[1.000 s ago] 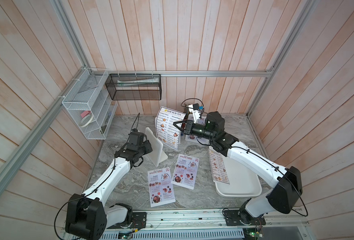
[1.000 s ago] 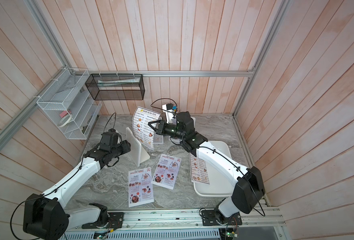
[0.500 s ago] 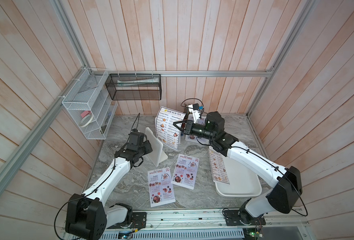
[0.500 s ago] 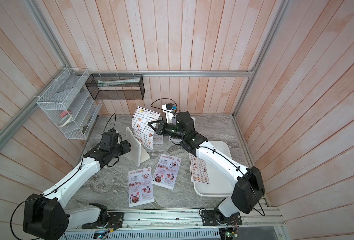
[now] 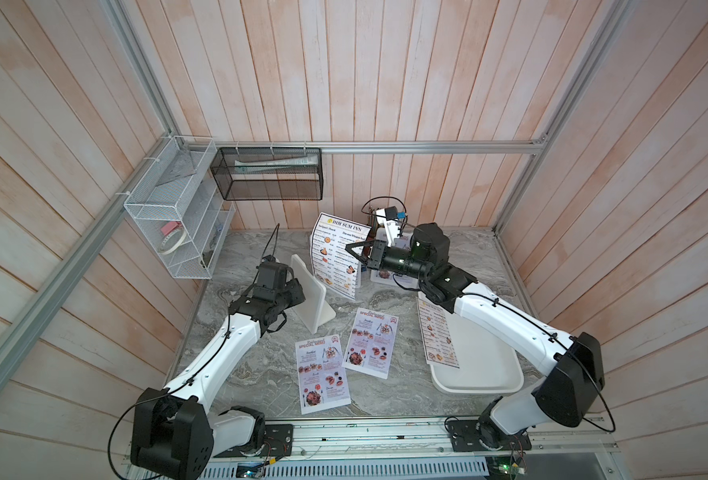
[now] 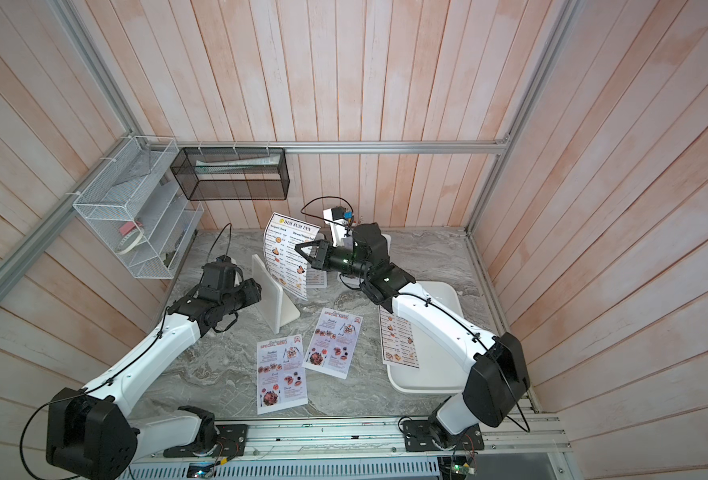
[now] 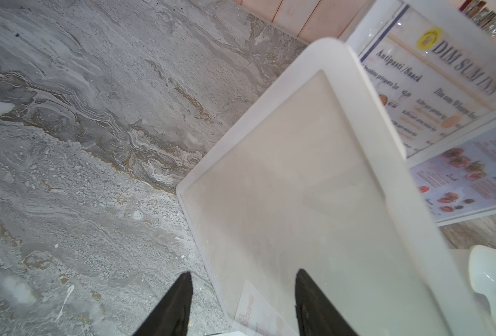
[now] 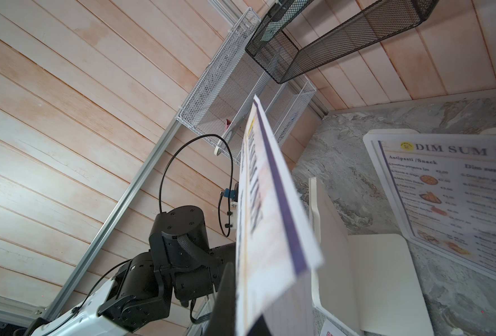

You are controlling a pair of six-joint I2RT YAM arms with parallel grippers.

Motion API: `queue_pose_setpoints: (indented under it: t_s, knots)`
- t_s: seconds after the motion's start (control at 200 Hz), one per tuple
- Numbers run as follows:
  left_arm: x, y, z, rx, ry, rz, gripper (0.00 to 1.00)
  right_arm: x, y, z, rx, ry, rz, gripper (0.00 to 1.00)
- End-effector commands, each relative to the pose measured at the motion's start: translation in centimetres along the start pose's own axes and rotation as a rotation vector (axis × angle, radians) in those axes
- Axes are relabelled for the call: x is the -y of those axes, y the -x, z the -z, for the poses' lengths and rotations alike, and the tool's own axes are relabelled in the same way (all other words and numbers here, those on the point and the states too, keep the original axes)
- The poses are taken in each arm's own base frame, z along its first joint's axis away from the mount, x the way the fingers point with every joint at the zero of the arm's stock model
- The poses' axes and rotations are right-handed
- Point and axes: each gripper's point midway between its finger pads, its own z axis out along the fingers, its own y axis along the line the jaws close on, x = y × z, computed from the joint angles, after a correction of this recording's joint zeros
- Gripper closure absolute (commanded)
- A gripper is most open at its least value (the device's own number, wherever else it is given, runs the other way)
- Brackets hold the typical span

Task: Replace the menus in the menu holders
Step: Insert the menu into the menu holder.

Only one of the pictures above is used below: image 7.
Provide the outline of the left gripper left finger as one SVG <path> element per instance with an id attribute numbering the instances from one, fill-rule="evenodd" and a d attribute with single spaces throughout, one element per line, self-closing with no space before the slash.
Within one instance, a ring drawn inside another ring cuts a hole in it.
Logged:
<path id="1" fill-rule="evenodd" d="M 193 298 L 190 272 L 180 274 L 134 336 L 186 336 Z"/>

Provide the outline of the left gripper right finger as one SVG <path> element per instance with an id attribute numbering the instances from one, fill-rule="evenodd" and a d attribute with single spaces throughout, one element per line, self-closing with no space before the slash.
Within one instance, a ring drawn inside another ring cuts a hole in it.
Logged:
<path id="1" fill-rule="evenodd" d="M 357 335 L 304 269 L 296 274 L 294 290 L 300 336 Z"/>

